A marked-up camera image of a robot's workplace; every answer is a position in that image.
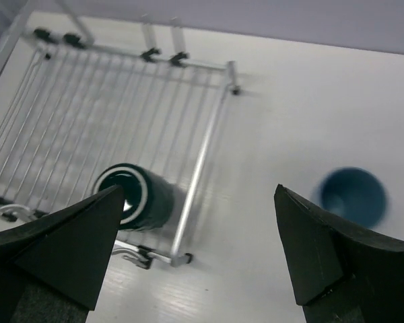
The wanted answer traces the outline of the dark green ceramic mug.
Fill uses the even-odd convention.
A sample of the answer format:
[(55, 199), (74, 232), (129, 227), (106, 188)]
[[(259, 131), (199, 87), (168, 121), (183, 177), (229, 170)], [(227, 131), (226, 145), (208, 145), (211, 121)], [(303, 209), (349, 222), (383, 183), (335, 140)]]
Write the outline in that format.
[(120, 230), (148, 231), (163, 227), (174, 210), (174, 186), (163, 177), (128, 163), (106, 168), (94, 181), (91, 193), (121, 186), (124, 206)]

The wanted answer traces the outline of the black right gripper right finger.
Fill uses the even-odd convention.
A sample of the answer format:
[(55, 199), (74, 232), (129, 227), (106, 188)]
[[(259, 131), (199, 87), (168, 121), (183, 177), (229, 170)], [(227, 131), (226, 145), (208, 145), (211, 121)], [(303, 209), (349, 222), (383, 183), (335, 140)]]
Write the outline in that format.
[(404, 322), (404, 241), (321, 209), (278, 185), (273, 196), (294, 297), (307, 322)]

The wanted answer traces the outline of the light blue plastic cup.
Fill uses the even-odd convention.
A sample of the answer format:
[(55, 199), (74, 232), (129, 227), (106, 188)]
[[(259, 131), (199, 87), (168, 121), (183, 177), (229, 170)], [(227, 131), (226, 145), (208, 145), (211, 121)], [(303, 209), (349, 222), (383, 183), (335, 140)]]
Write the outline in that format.
[(389, 190), (375, 172), (357, 166), (329, 170), (314, 185), (310, 201), (367, 229), (375, 229), (391, 211)]

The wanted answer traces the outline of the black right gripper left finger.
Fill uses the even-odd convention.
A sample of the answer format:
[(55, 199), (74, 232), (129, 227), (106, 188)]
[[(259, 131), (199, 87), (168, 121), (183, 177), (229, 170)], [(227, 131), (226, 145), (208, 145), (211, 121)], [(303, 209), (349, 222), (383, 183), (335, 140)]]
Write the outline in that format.
[(112, 186), (0, 231), (0, 322), (85, 322), (95, 309), (123, 212)]

